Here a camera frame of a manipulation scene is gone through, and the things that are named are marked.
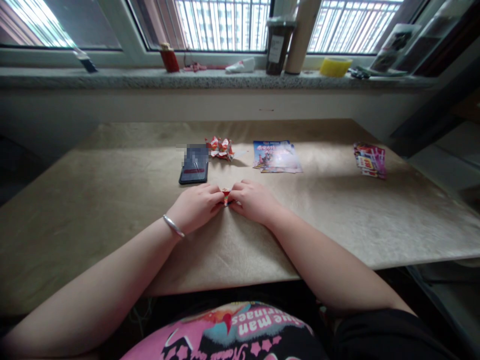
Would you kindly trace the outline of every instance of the yellow tape roll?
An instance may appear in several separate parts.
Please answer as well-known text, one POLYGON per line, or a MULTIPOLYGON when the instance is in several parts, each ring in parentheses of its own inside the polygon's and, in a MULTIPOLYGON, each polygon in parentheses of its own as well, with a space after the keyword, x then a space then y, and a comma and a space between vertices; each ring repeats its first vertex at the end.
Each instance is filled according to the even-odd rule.
POLYGON ((344 57, 326 57, 320 67, 320 74, 331 78, 343 78, 347 73, 352 59, 344 57))

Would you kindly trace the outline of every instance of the window sill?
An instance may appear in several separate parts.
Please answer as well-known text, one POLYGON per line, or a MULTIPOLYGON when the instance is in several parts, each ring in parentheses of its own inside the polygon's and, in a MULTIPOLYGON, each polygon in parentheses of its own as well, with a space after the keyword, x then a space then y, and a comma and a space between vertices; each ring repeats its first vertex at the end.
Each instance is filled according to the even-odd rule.
POLYGON ((300 75, 270 76, 264 70, 225 74, 224 70, 167 73, 164 69, 100 69, 88 74, 83 69, 0 67, 1 89, 278 89, 278 90, 358 90, 428 89, 431 78, 377 77, 358 80, 326 77, 318 71, 300 75))

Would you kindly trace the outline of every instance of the silver bangle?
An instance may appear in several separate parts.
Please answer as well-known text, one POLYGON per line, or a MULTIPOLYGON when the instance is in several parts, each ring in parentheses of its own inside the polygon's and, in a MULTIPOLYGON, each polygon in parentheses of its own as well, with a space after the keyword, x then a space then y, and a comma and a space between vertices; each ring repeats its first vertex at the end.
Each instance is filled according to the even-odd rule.
POLYGON ((180 236, 182 239, 185 237, 185 234, 182 232, 182 230, 179 229, 177 225, 167 216, 163 215, 163 220, 165 220, 166 224, 171 227, 177 234, 180 236))

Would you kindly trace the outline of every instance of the beige tablecloth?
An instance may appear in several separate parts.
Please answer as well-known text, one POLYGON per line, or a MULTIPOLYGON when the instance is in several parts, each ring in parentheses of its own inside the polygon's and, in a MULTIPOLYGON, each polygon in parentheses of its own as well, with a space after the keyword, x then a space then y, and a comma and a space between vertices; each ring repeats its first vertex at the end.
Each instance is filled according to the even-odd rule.
MULTIPOLYGON (((480 221, 387 149, 388 180, 362 176, 351 119, 101 125, 0 208, 0 310, 24 314, 161 217, 184 189, 185 144, 230 137, 208 181, 266 185, 282 204, 374 269, 480 256, 480 221), (253 140, 290 140, 304 173, 252 168, 253 140)), ((230 209, 173 251, 149 295, 297 279, 277 241, 230 209)))

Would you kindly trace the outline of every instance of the hand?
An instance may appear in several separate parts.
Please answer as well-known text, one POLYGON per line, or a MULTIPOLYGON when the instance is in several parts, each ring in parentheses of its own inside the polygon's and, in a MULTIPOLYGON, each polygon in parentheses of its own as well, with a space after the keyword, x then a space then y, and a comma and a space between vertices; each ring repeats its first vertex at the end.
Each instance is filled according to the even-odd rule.
POLYGON ((265 226, 283 209, 266 187, 248 179, 233 185, 228 201, 233 201, 230 209, 265 226))
POLYGON ((204 183, 180 194, 166 215, 185 234, 202 227, 224 207, 225 195, 217 185, 204 183))

